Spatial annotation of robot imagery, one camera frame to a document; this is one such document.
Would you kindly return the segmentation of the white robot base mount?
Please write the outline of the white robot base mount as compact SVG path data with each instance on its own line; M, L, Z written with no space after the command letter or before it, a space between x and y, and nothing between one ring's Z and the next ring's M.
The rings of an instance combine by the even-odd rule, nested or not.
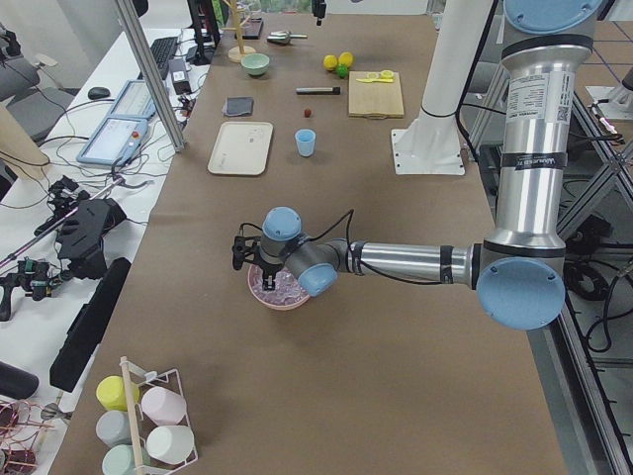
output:
M398 175L465 173L458 109L485 27L496 8L492 0L446 3L420 112L407 128L392 130Z

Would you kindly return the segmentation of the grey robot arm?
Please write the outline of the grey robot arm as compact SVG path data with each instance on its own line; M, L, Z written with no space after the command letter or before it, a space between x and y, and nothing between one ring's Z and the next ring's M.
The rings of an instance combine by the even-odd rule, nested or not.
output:
M298 213L272 209L258 235L239 235L232 265L258 266L265 290L289 271L312 296L342 272L416 285L459 283L507 327L547 326L565 303L566 246L556 227L575 76L590 56L596 1L507 1L501 66L509 76L494 229L466 248L308 236Z

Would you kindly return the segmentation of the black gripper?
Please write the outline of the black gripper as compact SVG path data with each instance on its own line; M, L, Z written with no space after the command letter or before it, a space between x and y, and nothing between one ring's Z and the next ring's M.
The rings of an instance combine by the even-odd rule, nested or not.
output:
M234 270L240 270L244 263L256 264L263 271L263 289L276 289L276 274L283 268L281 258L285 247L283 240L270 237L236 236L231 247L231 264Z

